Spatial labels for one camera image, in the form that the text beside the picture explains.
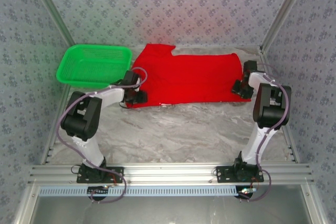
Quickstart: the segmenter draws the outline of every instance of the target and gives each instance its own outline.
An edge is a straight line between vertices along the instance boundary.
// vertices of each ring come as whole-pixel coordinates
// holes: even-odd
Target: aluminum frame
[[[57,10],[57,7],[53,3],[53,0],[41,0],[44,4],[47,12],[49,13],[50,17],[54,21],[57,29],[59,30],[61,36],[63,37],[65,43],[71,47],[75,45],[75,41],[72,38],[69,29],[67,28],[66,24],[64,23],[59,11]]]
[[[261,46],[264,50],[264,52],[267,52],[269,47],[271,46],[274,39],[277,37],[280,28],[284,24],[290,10],[294,6],[296,0],[284,0],[282,3],[282,6],[280,7],[280,10],[277,13],[277,16],[273,20],[271,27],[268,29]]]
[[[190,164],[120,164],[125,168],[125,178],[132,186],[222,186],[217,183],[216,166],[230,165],[220,163]],[[327,223],[322,205],[317,197],[313,176],[309,164],[294,162],[270,162],[261,164],[270,172],[274,185],[301,185],[312,223]],[[43,186],[76,187],[77,175],[72,174],[72,165],[37,165],[29,177],[17,216],[16,224],[29,223],[34,212],[40,188]],[[262,185],[268,184],[268,177]],[[246,185],[227,183],[227,185]]]
[[[45,165],[46,163],[48,163],[47,158],[49,157],[52,151],[51,147],[54,145],[55,140],[56,140],[56,123],[64,111],[69,92],[70,92],[70,85],[65,85],[62,91],[61,99],[57,106],[57,111],[56,111],[54,120],[52,121],[53,123],[51,125],[51,129],[50,129],[50,132],[47,138],[47,143],[44,148],[43,155],[40,161],[40,164],[42,165]]]

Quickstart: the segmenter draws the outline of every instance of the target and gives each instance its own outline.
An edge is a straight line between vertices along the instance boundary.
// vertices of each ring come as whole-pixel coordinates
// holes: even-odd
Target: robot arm
[[[282,87],[290,103],[291,88],[288,86]],[[284,121],[267,134],[268,130],[282,118],[286,108],[286,99],[282,90],[265,79],[264,72],[258,71],[257,62],[249,60],[244,63],[242,81],[237,80],[235,82],[232,93],[238,94],[244,99],[250,99],[254,90],[257,90],[258,93],[253,109],[255,125],[252,134],[245,148],[235,159],[233,166],[217,167],[217,181],[219,183],[231,183],[232,181],[252,182],[251,178],[253,177],[257,178],[259,182],[263,182],[264,178],[257,164],[260,163],[261,156],[269,140],[289,120],[289,113],[287,113]],[[267,134],[267,137],[261,146],[257,162],[257,150],[265,134]]]
[[[140,76],[132,71],[127,71],[119,85],[125,87],[139,83]],[[75,91],[69,100],[68,106],[83,95],[85,95],[85,93]],[[118,88],[117,85],[113,87],[113,89],[107,89],[104,92],[83,99],[64,117],[61,127],[72,137],[78,150],[81,151],[90,162],[96,166],[105,167],[106,160],[100,152],[95,138],[101,109],[119,102],[142,103],[146,101],[146,93],[139,91],[139,88]],[[83,160],[83,164],[93,169],[86,160]]]

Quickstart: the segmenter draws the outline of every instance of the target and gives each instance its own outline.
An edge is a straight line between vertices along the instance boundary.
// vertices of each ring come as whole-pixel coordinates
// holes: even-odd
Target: metal extrusion bar
[[[53,19],[57,29],[62,35],[64,41],[68,44],[69,47],[75,44],[74,39],[72,38],[70,31],[68,30],[66,24],[64,23],[60,13],[58,12],[56,6],[53,3],[53,0],[41,0]]]
[[[41,186],[41,197],[90,196],[88,186]],[[113,187],[93,196],[119,196],[122,187]],[[129,186],[126,197],[237,196],[236,186]]]
[[[276,38],[281,26],[285,22],[295,2],[296,0],[284,0],[277,16],[275,17],[273,23],[271,24],[271,27],[268,29],[268,32],[266,36],[264,37],[264,40],[261,43],[261,47],[263,48],[265,52],[268,51],[272,42]]]
[[[313,223],[328,224],[316,185],[301,185],[304,200]]]
[[[56,115],[54,117],[54,120],[52,121],[53,123],[51,125],[51,129],[50,129],[50,132],[49,132],[49,135],[48,135],[46,147],[44,149],[42,159],[41,159],[41,162],[40,162],[43,165],[47,163],[47,158],[49,157],[50,153],[52,153],[51,146],[54,145],[54,142],[56,140],[56,134],[55,134],[56,133],[56,123],[57,123],[57,120],[62,115],[63,110],[66,106],[69,90],[70,90],[70,85],[65,85],[64,88],[63,88],[61,99],[60,99],[60,101],[58,103],[58,106],[57,106]]]
[[[137,186],[203,186],[220,185],[215,175],[216,166],[230,164],[122,164],[124,176],[129,185]],[[39,165],[34,166],[28,179],[29,184],[36,185],[78,185],[77,175],[72,174],[72,165]],[[263,163],[262,167],[269,171],[275,185],[301,185],[313,183],[311,169],[308,164],[296,163]],[[268,184],[266,174],[261,185]],[[226,185],[246,185],[248,183],[227,183]]]
[[[14,224],[30,223],[39,192],[40,187],[37,185],[33,184],[26,187],[16,211],[15,220],[13,222]]]
[[[290,130],[289,125],[285,125],[282,128],[282,131],[283,131],[283,134],[285,136],[285,140],[288,142],[288,144],[291,147],[292,154],[294,156],[295,162],[299,163],[300,162],[300,156],[299,156],[298,150],[296,149],[296,145],[295,145],[295,142],[294,142],[292,132]]]

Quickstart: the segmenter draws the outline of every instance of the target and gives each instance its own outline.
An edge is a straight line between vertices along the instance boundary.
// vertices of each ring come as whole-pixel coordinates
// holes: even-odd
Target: red cloth
[[[148,102],[133,108],[192,102],[247,102],[231,93],[236,80],[242,76],[242,64],[236,54],[178,55],[175,46],[147,44],[133,67],[148,73],[140,87],[146,91]],[[144,78],[141,70],[136,73]]]

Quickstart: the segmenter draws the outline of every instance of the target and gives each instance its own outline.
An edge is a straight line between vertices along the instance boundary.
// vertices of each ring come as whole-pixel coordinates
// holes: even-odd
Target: cable
[[[79,167],[80,167],[80,165],[73,165],[73,166],[70,168],[70,171],[71,171],[72,174],[78,174],[78,173],[74,173],[74,172],[72,171],[72,169],[73,169],[75,166],[79,166]]]
[[[250,201],[250,202],[258,201],[258,200],[263,199],[263,198],[269,193],[269,191],[271,190],[271,186],[272,186],[271,175],[269,174],[268,171],[262,169],[262,167],[261,167],[261,165],[260,165],[260,163],[259,163],[259,152],[260,152],[260,149],[261,149],[262,145],[263,145],[264,142],[266,141],[266,138],[267,138],[268,134],[269,134],[272,130],[274,130],[275,128],[277,128],[278,126],[281,125],[281,123],[285,120],[285,118],[286,118],[286,116],[287,116],[287,114],[288,114],[288,110],[289,110],[289,98],[288,98],[287,92],[285,91],[285,89],[283,88],[283,86],[281,86],[280,84],[276,83],[275,80],[269,78],[269,76],[268,76],[266,73],[264,73],[264,78],[265,78],[267,81],[269,81],[270,83],[272,83],[272,84],[276,85],[278,88],[280,88],[280,90],[282,91],[282,93],[283,93],[284,96],[285,96],[286,106],[285,106],[285,111],[284,111],[284,114],[282,115],[282,118],[281,118],[275,125],[273,125],[271,128],[269,128],[269,129],[267,130],[267,132],[265,133],[264,137],[262,138],[262,140],[261,140],[261,142],[260,142],[260,144],[259,144],[259,146],[258,146],[258,148],[257,148],[256,162],[257,162],[258,169],[259,169],[260,171],[266,173],[267,176],[268,176],[268,179],[269,179],[269,184],[268,184],[267,190],[266,190],[262,195],[260,195],[259,197],[255,198],[255,199],[250,199],[249,197],[247,197],[247,196],[244,195],[244,194],[239,194],[239,195],[241,195],[241,196],[243,196],[243,197],[246,198],[246,200],[244,200],[244,201]]]
[[[117,172],[115,172],[115,171],[113,171],[113,170],[105,169],[105,168],[102,168],[102,167],[99,167],[99,166],[94,165],[91,161],[89,161],[89,160],[83,155],[82,152],[80,152],[77,148],[73,147],[72,145],[68,144],[65,140],[63,140],[63,138],[62,138],[62,137],[60,136],[60,134],[59,134],[59,129],[60,129],[60,126],[61,126],[61,122],[62,122],[63,118],[68,114],[68,112],[69,112],[69,111],[70,111],[70,110],[71,110],[77,103],[79,103],[80,101],[84,100],[86,97],[89,97],[89,96],[91,96],[91,95],[96,95],[96,94],[99,94],[99,93],[101,93],[101,92],[105,92],[105,91],[108,91],[108,90],[111,90],[111,89],[117,89],[117,88],[123,88],[123,89],[124,89],[124,88],[137,88],[137,87],[141,86],[142,84],[144,84],[145,81],[147,81],[147,78],[148,78],[147,71],[144,70],[144,69],[141,68],[141,67],[135,67],[135,68],[133,68],[132,70],[137,70],[137,69],[143,71],[144,74],[145,74],[145,78],[144,78],[140,83],[138,83],[138,84],[134,84],[134,85],[128,85],[128,86],[108,86],[107,88],[102,89],[102,90],[100,90],[100,91],[95,91],[95,92],[89,92],[89,93],[86,93],[85,95],[83,95],[82,97],[80,97],[80,98],[78,98],[76,101],[74,101],[69,107],[67,107],[67,108],[65,109],[65,111],[63,112],[63,114],[62,114],[62,115],[60,116],[60,118],[58,119],[57,123],[56,123],[56,136],[57,136],[57,138],[60,140],[61,143],[63,143],[66,147],[68,147],[68,148],[72,149],[73,151],[75,151],[79,156],[81,156],[81,157],[84,159],[84,161],[86,161],[86,162],[87,162],[89,165],[91,165],[92,167],[94,167],[94,168],[96,168],[96,169],[98,169],[98,170],[101,170],[101,171],[103,171],[103,172],[112,173],[112,174],[114,174],[114,175],[119,176],[119,177],[122,179],[122,181],[123,181],[123,183],[124,183],[124,190],[122,191],[121,195],[118,196],[117,198],[112,199],[112,200],[96,201],[96,200],[93,200],[93,197],[91,196],[91,200],[92,200],[92,202],[96,202],[96,203],[98,203],[98,204],[112,203],[112,202],[116,202],[116,201],[120,200],[120,199],[124,196],[124,194],[126,193],[127,182],[126,182],[125,178],[124,178],[121,174],[119,174],[119,173],[117,173]]]
[[[258,190],[259,189],[259,180],[256,177],[252,177],[251,180],[252,180],[252,182],[251,182],[250,188],[253,187],[253,180],[255,180],[258,183],[258,186],[257,186],[257,190]]]
[[[131,108],[131,107],[125,107],[125,106],[121,105],[121,102],[119,102],[119,106],[122,107],[123,109],[128,109],[128,110]]]

